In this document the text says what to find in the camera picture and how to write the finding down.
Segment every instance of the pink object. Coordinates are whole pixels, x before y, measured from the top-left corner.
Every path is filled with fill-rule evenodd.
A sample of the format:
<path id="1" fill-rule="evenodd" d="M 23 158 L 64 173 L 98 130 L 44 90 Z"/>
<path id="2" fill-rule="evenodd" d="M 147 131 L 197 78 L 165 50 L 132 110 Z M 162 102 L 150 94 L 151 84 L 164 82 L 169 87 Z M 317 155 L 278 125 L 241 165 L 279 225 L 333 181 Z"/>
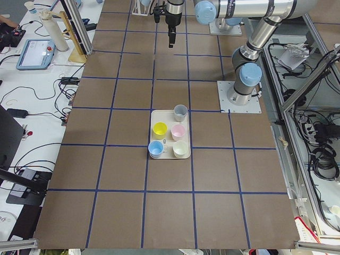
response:
<path id="1" fill-rule="evenodd" d="M 185 127 L 181 124 L 174 125 L 171 128 L 171 135 L 175 141 L 179 141 L 185 135 Z"/>

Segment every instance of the tablet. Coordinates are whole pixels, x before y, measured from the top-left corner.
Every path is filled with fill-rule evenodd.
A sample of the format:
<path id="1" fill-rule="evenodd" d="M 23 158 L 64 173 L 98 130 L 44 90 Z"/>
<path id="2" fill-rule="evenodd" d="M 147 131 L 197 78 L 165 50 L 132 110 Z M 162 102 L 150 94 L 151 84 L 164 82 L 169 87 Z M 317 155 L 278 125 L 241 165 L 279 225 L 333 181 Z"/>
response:
<path id="1" fill-rule="evenodd" d="M 55 45 L 50 39 L 28 39 L 23 47 L 16 69 L 45 70 L 50 65 Z"/>

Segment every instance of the white mounting plate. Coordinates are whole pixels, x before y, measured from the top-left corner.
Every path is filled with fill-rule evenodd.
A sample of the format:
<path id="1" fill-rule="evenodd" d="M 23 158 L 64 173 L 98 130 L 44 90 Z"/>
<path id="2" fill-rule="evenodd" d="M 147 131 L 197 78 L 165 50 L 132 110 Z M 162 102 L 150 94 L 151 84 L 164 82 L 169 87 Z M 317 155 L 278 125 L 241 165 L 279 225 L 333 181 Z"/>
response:
<path id="1" fill-rule="evenodd" d="M 234 81 L 217 81 L 219 105 L 221 107 L 222 113 L 262 113 L 259 98 L 252 97 L 248 104 L 245 106 L 234 105 L 227 98 L 228 89 L 234 86 Z"/>
<path id="2" fill-rule="evenodd" d="M 242 31 L 240 25 L 235 25 L 228 30 L 220 30 L 216 27 L 215 22 L 209 23 L 210 34 L 218 36 L 242 36 Z"/>

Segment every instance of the tray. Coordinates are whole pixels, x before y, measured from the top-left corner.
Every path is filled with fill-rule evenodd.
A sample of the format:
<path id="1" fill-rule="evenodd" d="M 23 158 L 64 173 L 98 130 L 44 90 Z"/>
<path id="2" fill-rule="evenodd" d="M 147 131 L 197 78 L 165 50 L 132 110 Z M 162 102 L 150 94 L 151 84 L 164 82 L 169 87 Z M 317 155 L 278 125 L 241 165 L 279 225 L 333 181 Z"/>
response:
<path id="1" fill-rule="evenodd" d="M 154 137 L 152 127 L 157 123 L 157 122 L 164 122 L 168 130 L 166 132 L 165 138 L 162 140 L 156 139 Z M 173 140 L 172 135 L 171 135 L 171 128 L 172 126 L 176 124 L 182 124 L 185 126 L 186 133 L 184 137 L 182 138 L 182 141 L 186 142 L 188 144 L 188 153 L 184 155 L 181 158 L 177 158 L 174 155 L 173 151 L 173 144 L 176 142 Z M 173 110 L 154 110 L 151 113 L 151 127 L 150 127 L 150 142 L 152 141 L 160 141 L 165 145 L 164 152 L 159 158 L 154 158 L 150 155 L 151 158 L 154 159 L 186 159 L 189 158 L 191 155 L 191 150 L 190 150 L 190 129 L 189 129 L 189 119 L 188 115 L 185 117 L 183 122 L 178 122 L 175 120 L 174 117 L 174 111 Z"/>

